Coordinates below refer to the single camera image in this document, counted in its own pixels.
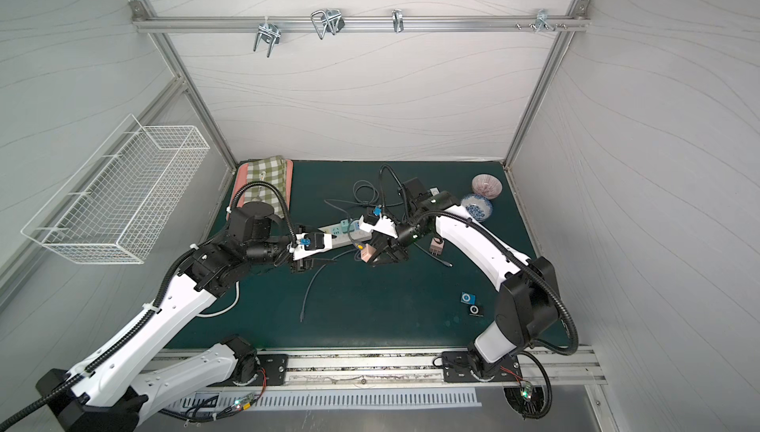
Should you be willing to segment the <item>white colourful power strip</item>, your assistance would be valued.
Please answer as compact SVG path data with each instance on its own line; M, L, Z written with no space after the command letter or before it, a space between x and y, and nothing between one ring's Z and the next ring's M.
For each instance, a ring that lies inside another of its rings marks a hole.
M339 223L321 227L320 231L332 236L332 247L334 249L366 243L372 236L370 232L359 228L358 220L349 219L343 219Z

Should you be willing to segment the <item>teal USB charger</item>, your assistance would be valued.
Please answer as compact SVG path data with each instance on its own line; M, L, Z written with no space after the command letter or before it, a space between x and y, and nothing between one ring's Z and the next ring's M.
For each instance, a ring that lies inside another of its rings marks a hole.
M349 219L343 219L338 225L338 236L350 238L354 231L355 222Z

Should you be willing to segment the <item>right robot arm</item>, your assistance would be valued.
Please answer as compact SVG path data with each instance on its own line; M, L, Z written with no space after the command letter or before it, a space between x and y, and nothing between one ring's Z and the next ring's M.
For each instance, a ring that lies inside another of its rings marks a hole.
M378 201L360 219L361 230L371 235L361 259L368 265L404 262L410 246L431 234L456 247L487 277L497 292L494 319L467 348L477 379L489 378L503 360L528 348L540 346L562 356L577 352L577 326L548 259L532 259L510 247L448 192L434 194L416 179L397 187L402 216L390 212L379 186Z

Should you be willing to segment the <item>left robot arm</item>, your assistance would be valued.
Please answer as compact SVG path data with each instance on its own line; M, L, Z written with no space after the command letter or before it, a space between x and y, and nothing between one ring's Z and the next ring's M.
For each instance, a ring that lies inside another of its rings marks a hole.
M144 367L192 319L249 274L254 265L289 263L303 272L334 247L332 234L296 226L285 209L239 201L254 181L235 193L225 228L191 246L168 268L153 301L119 333L68 370L51 370L39 382L40 398L1 424L8 430L46 407L65 431L134 431L148 418L208 384L257 373L257 351L239 337L172 367L145 374Z

